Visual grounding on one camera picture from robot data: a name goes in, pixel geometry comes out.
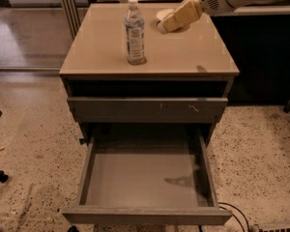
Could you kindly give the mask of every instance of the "empty drawer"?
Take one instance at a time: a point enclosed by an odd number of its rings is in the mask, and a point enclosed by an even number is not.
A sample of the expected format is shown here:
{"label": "empty drawer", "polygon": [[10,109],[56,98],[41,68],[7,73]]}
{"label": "empty drawer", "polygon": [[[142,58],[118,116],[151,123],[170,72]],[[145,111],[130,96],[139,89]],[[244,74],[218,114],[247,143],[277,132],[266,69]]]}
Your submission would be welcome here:
{"label": "empty drawer", "polygon": [[217,123],[227,98],[68,98],[76,122]]}
{"label": "empty drawer", "polygon": [[223,225],[200,132],[181,124],[114,124],[89,144],[71,223]]}

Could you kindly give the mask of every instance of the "power strip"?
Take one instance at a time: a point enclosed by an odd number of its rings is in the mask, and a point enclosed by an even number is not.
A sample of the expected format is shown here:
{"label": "power strip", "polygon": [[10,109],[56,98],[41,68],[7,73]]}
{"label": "power strip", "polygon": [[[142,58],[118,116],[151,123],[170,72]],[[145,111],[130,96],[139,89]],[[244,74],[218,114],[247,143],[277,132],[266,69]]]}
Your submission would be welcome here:
{"label": "power strip", "polygon": [[255,224],[250,232],[290,232],[290,224]]}

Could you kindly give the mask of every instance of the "plastic bottle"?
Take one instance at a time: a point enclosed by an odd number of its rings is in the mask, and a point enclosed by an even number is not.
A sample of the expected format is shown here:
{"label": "plastic bottle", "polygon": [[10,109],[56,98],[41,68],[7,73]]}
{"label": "plastic bottle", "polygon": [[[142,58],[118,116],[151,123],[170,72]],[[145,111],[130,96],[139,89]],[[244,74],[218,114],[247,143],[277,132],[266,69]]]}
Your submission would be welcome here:
{"label": "plastic bottle", "polygon": [[128,0],[128,7],[125,15],[127,60],[132,65],[140,65],[146,62],[144,55],[144,18],[138,10],[138,0]]}

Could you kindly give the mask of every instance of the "bottle cap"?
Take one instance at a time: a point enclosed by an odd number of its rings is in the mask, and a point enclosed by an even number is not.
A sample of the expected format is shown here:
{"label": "bottle cap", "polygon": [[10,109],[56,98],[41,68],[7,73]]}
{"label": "bottle cap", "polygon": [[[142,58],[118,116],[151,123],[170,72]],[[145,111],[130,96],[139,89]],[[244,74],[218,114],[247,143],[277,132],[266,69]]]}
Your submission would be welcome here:
{"label": "bottle cap", "polygon": [[129,6],[137,6],[138,0],[128,0],[128,5]]}

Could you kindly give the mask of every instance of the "bottle label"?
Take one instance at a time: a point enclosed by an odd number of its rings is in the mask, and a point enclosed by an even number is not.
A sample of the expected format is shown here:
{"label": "bottle label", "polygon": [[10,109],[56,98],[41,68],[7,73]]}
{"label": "bottle label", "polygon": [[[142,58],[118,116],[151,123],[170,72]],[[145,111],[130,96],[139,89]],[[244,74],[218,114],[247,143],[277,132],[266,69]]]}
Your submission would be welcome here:
{"label": "bottle label", "polygon": [[144,32],[141,27],[127,28],[128,55],[131,60],[144,56]]}

